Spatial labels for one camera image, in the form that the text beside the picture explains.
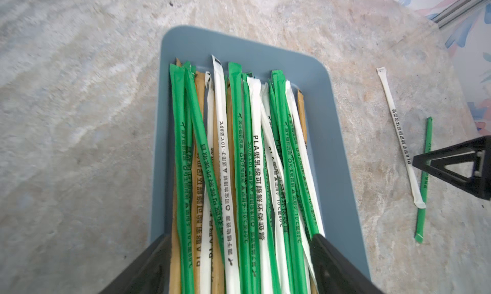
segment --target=beige marble surface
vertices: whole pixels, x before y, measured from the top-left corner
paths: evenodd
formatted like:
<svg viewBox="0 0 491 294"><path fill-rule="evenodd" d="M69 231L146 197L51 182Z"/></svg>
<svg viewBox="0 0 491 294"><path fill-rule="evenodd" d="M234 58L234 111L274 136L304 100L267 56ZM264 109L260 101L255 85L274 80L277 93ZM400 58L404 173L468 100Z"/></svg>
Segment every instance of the beige marble surface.
<svg viewBox="0 0 491 294"><path fill-rule="evenodd" d="M431 178L412 238L376 67L413 155L427 116L434 149L478 135L437 27L392 0L0 0L0 292L94 293L144 249L160 40L179 24L327 67L376 285L489 292L489 203Z"/></svg>

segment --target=brown paper straw wrapper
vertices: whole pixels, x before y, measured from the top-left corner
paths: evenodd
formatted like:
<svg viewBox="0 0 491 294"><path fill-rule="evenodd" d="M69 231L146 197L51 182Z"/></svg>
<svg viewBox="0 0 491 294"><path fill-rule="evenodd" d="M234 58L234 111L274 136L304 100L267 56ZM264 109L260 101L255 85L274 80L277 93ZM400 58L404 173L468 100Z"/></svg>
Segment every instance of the brown paper straw wrapper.
<svg viewBox="0 0 491 294"><path fill-rule="evenodd" d="M213 107L214 116L217 118L217 108ZM217 179L217 186L220 186L220 161L218 156L218 127L217 120L213 123L213 170ZM213 225L213 257L212 257L212 294L222 294L225 291L225 271L224 262L221 258L220 245L218 245L218 235L215 225Z"/></svg>
<svg viewBox="0 0 491 294"><path fill-rule="evenodd" d="M169 293L181 294L181 247L179 246L179 235L177 234L177 180L175 173L174 167Z"/></svg>
<svg viewBox="0 0 491 294"><path fill-rule="evenodd" d="M305 146L307 147L307 122L305 120L305 104L304 95L300 91L297 92L297 106L298 106L298 116L300 117L300 126L302 127L302 134L304 135ZM310 276L310 289L312 294L317 294L317 289L315 287L314 279Z"/></svg>
<svg viewBox="0 0 491 294"><path fill-rule="evenodd" d="M203 117L203 108L205 103L205 74L196 72L194 77L196 93L198 95L199 107L201 109L201 117ZM202 222L203 222L203 171L196 150L196 140L194 139L193 164L191 166L191 174L193 178L193 202L191 204L191 229L193 242L193 271L194 271L194 291L200 293L200 260L201 260L201 237L202 237Z"/></svg>
<svg viewBox="0 0 491 294"><path fill-rule="evenodd" d="M298 116L300 117L300 126L302 127L302 134L304 135L305 146L307 147L307 122L305 121L305 104L304 95L300 91L297 92L298 101Z"/></svg>

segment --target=blue plastic tray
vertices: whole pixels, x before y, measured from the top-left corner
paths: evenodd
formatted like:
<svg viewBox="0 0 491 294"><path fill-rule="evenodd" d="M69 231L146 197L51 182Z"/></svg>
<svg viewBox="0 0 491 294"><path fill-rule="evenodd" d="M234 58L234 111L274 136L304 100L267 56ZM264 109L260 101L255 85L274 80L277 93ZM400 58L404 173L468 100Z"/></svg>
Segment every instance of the blue plastic tray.
<svg viewBox="0 0 491 294"><path fill-rule="evenodd" d="M150 241L170 234L174 181L174 123L169 64L191 61L213 75L211 54L226 69L242 65L262 82L271 70L281 69L305 100L308 154L319 195L326 238L367 278L370 278L350 170L336 113L331 81L315 58L191 26L170 29L162 39L155 132Z"/></svg>

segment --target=green straw wrapper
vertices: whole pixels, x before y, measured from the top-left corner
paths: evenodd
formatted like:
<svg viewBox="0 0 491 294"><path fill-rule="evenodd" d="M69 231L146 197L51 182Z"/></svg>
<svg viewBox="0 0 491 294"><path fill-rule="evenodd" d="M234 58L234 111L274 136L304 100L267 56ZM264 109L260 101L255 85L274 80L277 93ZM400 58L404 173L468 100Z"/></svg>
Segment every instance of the green straw wrapper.
<svg viewBox="0 0 491 294"><path fill-rule="evenodd" d="M276 144L276 150L280 159L281 157L281 146L279 141L279 131L278 131L278 121L279 114L277 113L276 106L276 97L274 94L274 85L271 81L269 84L269 95L270 95L270 109L271 109L271 127L273 130L273 138ZM278 168L277 163L281 164L281 161L273 161L273 165L275 168ZM280 198L280 208L281 208L281 216L283 217L283 239L285 241L285 254L286 254L286 262L288 269L288 280L290 281L290 292L295 293L295 285L294 285L294 274L293 274L293 262L292 262L292 249L290 246L290 228L288 225L288 217L287 217L287 209L286 209L286 193L283 182L280 178L279 172L276 174L278 178L278 186L279 186L279 198Z"/></svg>
<svg viewBox="0 0 491 294"><path fill-rule="evenodd" d="M431 139L432 139L432 131L433 131L433 118L428 117L426 119L426 140L425 140L425 153L431 151ZM421 172L421 198L426 204L426 194L428 191L428 173ZM423 243L423 229L425 227L425 215L426 209L418 209L418 217L416 222L416 235L414 239L418 243Z"/></svg>
<svg viewBox="0 0 491 294"><path fill-rule="evenodd" d="M249 100L249 85L247 74L242 74L244 87L244 126L246 128L246 175L247 175L247 198L249 216L249 247L250 247L250 269L251 269L251 288L252 291L261 292L261 265L259 255L259 237L257 224L257 200L254 188L254 158L252 153L252 122Z"/></svg>
<svg viewBox="0 0 491 294"><path fill-rule="evenodd" d="M270 255L270 265L271 265L271 279L273 284L273 294L281 294L281 286L279 283L279 273L278 273L278 263L276 262L276 252L274 249L274 235L273 235L273 218L271 211L271 190L270 190L270 180L267 171L266 162L266 150L264 149L264 135L261 130L261 138L263 139L263 160L264 160L264 185L266 187L266 213L267 213L267 248Z"/></svg>
<svg viewBox="0 0 491 294"><path fill-rule="evenodd" d="M281 70L275 70L272 72L272 79L275 87L276 103L280 101L281 96L285 96L285 83L286 78ZM277 107L279 112L278 126L280 130L280 143L283 153L283 166L285 172L285 194L286 194L286 207L287 217L290 228L290 247L292 255L293 273L296 278L291 279L295 284L294 293L307 293L307 281L305 278L305 266L304 266L304 250L302 247L301 233L300 233L300 217L298 215L298 202L297 202L297 187L295 186L295 165L292 150L292 139L288 131L288 115L287 108Z"/></svg>
<svg viewBox="0 0 491 294"><path fill-rule="evenodd" d="M248 199L245 174L245 149L243 131L243 109L242 109L242 66L230 62L228 64L230 78L230 89L232 92L233 133L235 150L235 192L237 193L237 227L239 237L239 261L241 277L241 293L250 294L252 289L252 277L250 270L249 251L249 220Z"/></svg>
<svg viewBox="0 0 491 294"><path fill-rule="evenodd" d="M175 129L177 227L181 245L181 291L184 294L194 294L191 242L191 164L189 163L187 147L189 123L186 122L185 73L185 69L182 67L177 67L174 64L169 67Z"/></svg>
<svg viewBox="0 0 491 294"><path fill-rule="evenodd" d="M274 84L268 81L268 86L270 88L270 109L271 109L271 129L273 130L274 143L276 144L276 150L278 151L279 158L283 162L283 156L281 155L281 146L279 142L279 131L278 131L278 104L276 103L276 96L274 93Z"/></svg>
<svg viewBox="0 0 491 294"><path fill-rule="evenodd" d="M196 87L194 85L194 75L191 69L188 68L186 68L185 85L186 97L189 101L189 105L191 106L191 119L193 121L194 135L196 137L196 149L198 150L199 158L201 161L206 191L208 192L210 205L212 207L213 220L215 222L215 227L217 228L218 244L220 245L222 259L225 261L223 233L224 224L222 217L221 199L218 192L215 172L213 170L210 149L208 148L208 140L206 138L203 117L201 116L201 109L199 107Z"/></svg>
<svg viewBox="0 0 491 294"><path fill-rule="evenodd" d="M293 139L292 142L292 149L293 149L293 156L295 158L295 171L298 175L298 193L300 195L300 199L302 200L302 203L300 205L302 209L302 215L305 220L305 226L306 226L306 231L307 237L309 239L312 239L312 236L319 233L319 228L317 226L317 221L315 218L315 211L314 211L314 205L312 204L312 198L310 198L310 192L307 187L307 178L305 176L304 172L304 165L302 163L302 158L300 156L300 150L298 149L298 142L297 142L297 134L295 132L295 128L293 126L293 120L291 117L291 113L288 109L288 103L286 101L286 96L284 96L284 99L282 98L280 100L280 105L281 107L286 108L287 110L287 115L288 115L288 130L290 131L290 135Z"/></svg>

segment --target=drinking straw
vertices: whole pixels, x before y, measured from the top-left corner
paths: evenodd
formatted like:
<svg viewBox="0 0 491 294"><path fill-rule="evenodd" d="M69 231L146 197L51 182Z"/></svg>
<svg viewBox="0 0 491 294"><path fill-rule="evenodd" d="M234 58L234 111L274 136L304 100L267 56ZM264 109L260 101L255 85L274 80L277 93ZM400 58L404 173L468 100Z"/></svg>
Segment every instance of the drinking straw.
<svg viewBox="0 0 491 294"><path fill-rule="evenodd" d="M226 257L224 257L225 268L225 285L227 293L236 294L241 291L241 280L239 275L239 263L237 254L237 244L234 228L234 210L232 206L232 197L230 193L229 177L229 150L228 150L228 123L226 120L225 105L225 88L224 88L224 70L220 61L212 56L213 73L215 75L215 106L217 109L217 126L219 138L219 150L217 156L221 157L220 161L220 187L221 197L223 199L223 214L225 216L225 227L223 228L224 246L226 246Z"/></svg>
<svg viewBox="0 0 491 294"><path fill-rule="evenodd" d="M279 73L281 73L280 70L273 71L272 72L273 79L277 79L277 76ZM273 84L276 84L276 92L278 93L280 91L278 83L273 82ZM284 103L283 102L280 103L281 98L278 97L278 95L279 94L276 94L276 97L275 97L276 109L284 109L285 108L283 106ZM287 131L290 133L289 137L290 137L290 139L292 139L290 123L288 123L287 125L288 125ZM295 175L294 176L295 177L294 183L296 184L297 187L299 187L299 178L298 178L299 171L297 170L298 166L294 162L293 162L293 164L294 164L293 170L294 170L294 175ZM308 229L305 229L305 226L304 226L307 224L307 222L306 222L306 219L304 218L304 214L303 214L304 210L303 210L303 206L302 206L302 202L301 202L300 191L298 188L297 188L297 191L295 193L293 193L293 195L295 196L294 198L295 198L295 200L297 200L298 208L300 209L300 210L298 210L298 216L299 216L299 219L301 221L299 223L299 226L300 226L300 241L302 243L302 247L304 250L304 254L303 254L303 256L304 256L304 270L307 271L307 267L308 267L310 269L310 271L313 273L314 272L313 271L313 265L312 265L312 260L310 257L310 245L309 245L309 241L307 239ZM310 285L309 283L306 283L307 291L309 291L309 285Z"/></svg>
<svg viewBox="0 0 491 294"><path fill-rule="evenodd" d="M172 106L175 128L175 163L177 182L177 228L181 250L181 289L184 294L194 294L193 253L191 244L191 182L187 173L187 131L185 119L185 69L171 64Z"/></svg>
<svg viewBox="0 0 491 294"><path fill-rule="evenodd" d="M217 118L217 108L213 107L213 117ZM217 186L220 182L220 159L218 147L218 126L217 121L213 120L213 170L217 179ZM212 254L212 294L222 294L225 291L224 261L221 257L220 245L218 244L217 228L213 227L213 254Z"/></svg>
<svg viewBox="0 0 491 294"><path fill-rule="evenodd" d="M266 83L261 86L261 127L263 129L263 134L270 133L271 139L273 139L273 134L271 131L271 112L270 112L270 99L269 99L269 85ZM281 285L281 290L284 294L290 293L290 280L288 275L288 264L286 259L286 248L285 248L285 237L286 241L289 240L288 231L286 231L286 236L284 236L284 225L287 223L286 215L283 217L281 211L281 200L280 200L280 188L278 171L276 167L273 166L273 153L276 151L274 141L273 145L268 146L267 142L264 142L264 147L266 149L265 158L267 164L267 179L270 182L270 189L273 202L274 211L274 246L276 253L276 263L279 272L279 282Z"/></svg>
<svg viewBox="0 0 491 294"><path fill-rule="evenodd" d="M431 139L433 132L433 118L428 117L426 119L426 140L425 140L425 153L431 151ZM428 173L421 172L421 198L426 204L426 194L428 191ZM425 226L426 209L418 209L418 217L416 221L416 235L414 238L420 244L423 243L423 229Z"/></svg>
<svg viewBox="0 0 491 294"><path fill-rule="evenodd" d="M421 193L419 191L418 182L416 181L416 175L414 174L414 169L412 168L411 156L409 155L408 148L406 146L406 139L402 132L402 124L400 118L397 114L396 106L394 105L394 100L392 99L392 94L390 94L389 82L387 81L387 69L385 67L377 68L378 77L382 82L384 87L385 98L389 105L390 115L392 117L392 122L394 123L394 128L396 130L396 136L399 140L399 145L401 146L401 152L404 156L406 162L406 169L408 171L409 182L411 184L411 192L414 200L414 205L420 209L426 208L426 204L421 198Z"/></svg>
<svg viewBox="0 0 491 294"><path fill-rule="evenodd" d="M208 149L208 141L206 139L205 126L203 124L203 118L199 111L198 97L196 94L196 88L194 86L194 76L191 70L186 69L185 75L186 82L186 96L189 101L191 109L191 118L193 120L193 131L196 136L197 150L201 160L201 166L203 167L204 179L206 190L209 192L208 197L210 199L210 205L212 205L213 220L215 227L217 228L217 234L221 241L221 252L224 253L223 246L223 220L221 211L221 200L218 194L217 181L215 179L215 172L213 171L213 165L210 157L210 150Z"/></svg>
<svg viewBox="0 0 491 294"><path fill-rule="evenodd" d="M286 113L286 119L288 123L288 131L290 133L292 142L292 150L293 150L293 157L294 157L294 162L295 162L295 167L294 170L296 171L296 175L298 176L298 182L297 182L297 193L300 195L301 203L300 203L300 208L302 211L302 214L305 219L305 226L308 230L308 235L307 237L309 239L312 239L312 236L314 234L319 233L319 228L317 226L317 221L315 218L315 212L314 212L314 207L312 205L312 199L310 197L310 192L308 190L307 186L307 180L306 180L306 175L304 172L304 165L302 163L302 157L300 156L300 151L298 148L298 141L297 141L297 134L295 132L295 129L293 127L293 120L291 116L291 112L288 107L287 103L287 92L291 92L291 86L290 86L290 81L285 82L285 93L279 95L279 106L281 108L285 109Z"/></svg>
<svg viewBox="0 0 491 294"><path fill-rule="evenodd" d="M249 99L251 106L252 141L254 152L254 188L256 193L257 228L259 237L259 253L261 262L261 292L273 291L271 263L268 249L270 237L267 233L267 189L264 185L263 141L261 138L261 81L247 77L250 87Z"/></svg>
<svg viewBox="0 0 491 294"><path fill-rule="evenodd" d="M286 78L280 70L275 70L272 72L273 83L275 84L275 95L276 100L280 99L281 95L285 95L285 86L286 86ZM304 268L304 253L303 247L301 244L301 240L298 240L298 237L301 237L300 234L300 219L298 215L298 203L296 192L297 188L295 186L295 170L293 163L293 151L290 138L290 133L288 131L288 116L286 108L277 108L279 113L279 136L280 136L280 144L281 151L283 155L283 166L285 168L285 194L286 194L286 206L287 206L287 218L290 229L290 245L291 245L291 254L292 254L292 266L293 273L296 278L295 280L295 293L306 293L307 285L305 279L305 268Z"/></svg>
<svg viewBox="0 0 491 294"><path fill-rule="evenodd" d="M291 249L290 249L290 232L288 228L288 217L286 212L286 200L285 200L285 189L284 189L284 174L283 174L283 165L280 162L278 151L276 150L275 141L273 132L271 130L271 126L269 125L268 116L266 114L266 109L264 105L261 105L261 126L263 128L264 138L266 140L266 146L269 149L270 154L266 157L271 157L271 165L273 167L273 174L275 175L276 181L275 185L277 186L277 190L275 191L277 198L275 199L276 203L279 203L280 212L281 212L281 228L283 229L283 243L285 246L285 258L283 260L279 260L279 263L283 264L283 267L286 266L287 273L284 274L284 269L282 270L282 274L280 274L282 292L283 293L295 293L294 289L294 277L293 277L293 264L291 261ZM281 246L280 240L281 237L276 237L276 248Z"/></svg>
<svg viewBox="0 0 491 294"><path fill-rule="evenodd" d="M232 195L232 207L234 208L234 212L237 213L237 198L236 198L236 192L235 192L235 148L234 148L234 129L233 129L233 120L234 120L234 112L232 110L232 90L230 89L230 82L226 82L227 86L227 92L226 92L226 110L227 110L227 122L229 123L228 125L228 154L230 156L230 160L228 163L228 168L230 171L228 172L229 174L229 179L230 179L230 194ZM235 229L235 240L237 241L237 234L239 233L237 229L237 219L235 218L234 222L234 229Z"/></svg>
<svg viewBox="0 0 491 294"><path fill-rule="evenodd" d="M300 127L302 129L302 133L301 134L304 137L305 154L306 154L306 149L307 149L307 121L306 121L306 118L305 118L304 95L303 95L303 93L301 92L300 89L297 90L297 104L298 104L298 116L299 116L299 121L300 121ZM298 128L297 128L297 122L295 120L295 116L294 116L294 123L295 123L295 129L298 130ZM310 169L310 162L307 162L307 163L304 162L304 165L308 165L309 166L309 169ZM310 170L306 170L306 173L307 174L309 172L310 172L310 174L312 174L312 172ZM315 196L312 197L312 200L317 200L317 193L316 193ZM319 212L319 217L317 217L317 214L316 214L316 218L317 218L317 223L319 224L319 233L322 234L323 236L325 236L325 234L324 234L324 226L322 224L322 217L320 217L320 212ZM317 292L316 284L314 282L314 278L315 278L315 274L314 273L311 273L310 274L310 288L312 289L312 294L317 294L318 292Z"/></svg>
<svg viewBox="0 0 491 294"><path fill-rule="evenodd" d="M276 144L276 150L278 151L279 158L283 163L283 156L280 147L279 140L279 118L278 118L278 107L276 103L276 95L274 93L274 84L272 82L268 82L270 88L270 108L271 108L271 129L273 130L274 143Z"/></svg>
<svg viewBox="0 0 491 294"><path fill-rule="evenodd" d="M177 232L177 182L176 169L174 167L174 188L172 196L172 232L171 232L171 255L169 293L181 294L181 247L179 246L179 234Z"/></svg>
<svg viewBox="0 0 491 294"><path fill-rule="evenodd" d="M254 165L252 156L252 122L249 101L249 85L247 83L248 75L242 74L242 83L244 88L244 127L245 127L245 145L246 145L246 177L247 177L247 199L248 199L248 218L249 218L249 247L250 247L250 276L252 291L261 291L261 265L259 254L259 237L257 221L257 201L254 186Z"/></svg>
<svg viewBox="0 0 491 294"><path fill-rule="evenodd" d="M299 151L300 162L304 170L305 184L307 187L307 191L309 193L307 199L309 200L311 210L313 210L314 213L314 218L318 226L318 233L320 233L322 236L325 236L324 225L321 217L321 210L319 207L317 192L314 184L314 178L312 176L312 170L310 169L310 161L307 155L306 128L302 128L302 122L305 125L305 107L304 107L303 97L304 95L300 92L300 90L298 90L298 110L297 110L297 105L295 104L295 97L293 95L290 82L289 81L286 82L286 98L288 102L288 107L290 109L290 114L292 116L293 123L294 123L294 131L296 137L298 138L297 149ZM300 111L299 111L300 105L302 105L303 119L302 117L300 117Z"/></svg>
<svg viewBox="0 0 491 294"><path fill-rule="evenodd" d="M232 92L233 134L235 150L235 192L237 193L237 229L240 261L241 293L253 293L250 271L248 201L244 159L244 131L242 109L242 66L228 64L230 89Z"/></svg>
<svg viewBox="0 0 491 294"><path fill-rule="evenodd" d="M205 104L205 74L199 71L194 76L194 85L198 97L201 117L203 117ZM200 292L200 272L201 272L201 241L203 230L203 170L201 161L198 158L198 150L193 152L193 162L191 166L193 182L193 201L191 203L191 229L193 243L193 271L194 271L194 290Z"/></svg>
<svg viewBox="0 0 491 294"><path fill-rule="evenodd" d="M271 266L271 281L273 284L273 294L281 294L281 286L279 281L278 264L276 262L276 251L274 248L274 236L273 236L273 218L271 207L273 206L271 201L271 187L269 180L269 171L267 170L266 162L266 149L264 144L264 134L261 131L261 140L263 143L263 165L264 165L264 186L266 187L266 213L267 213L267 249L270 256L270 266Z"/></svg>
<svg viewBox="0 0 491 294"><path fill-rule="evenodd" d="M213 149L213 136L216 134L213 130L214 110L215 110L215 93L213 91L213 84L211 81L210 72L205 73L205 88L208 89L206 95L206 105L208 108L208 115L206 118L206 139L208 141L208 147L210 150L210 156L212 158L213 166L215 166L214 149ZM200 294L211 294L212 289L212 257L213 257L213 214L210 209L210 200L208 199L208 193L206 188L203 188L203 224L202 224L202 240L200 257Z"/></svg>

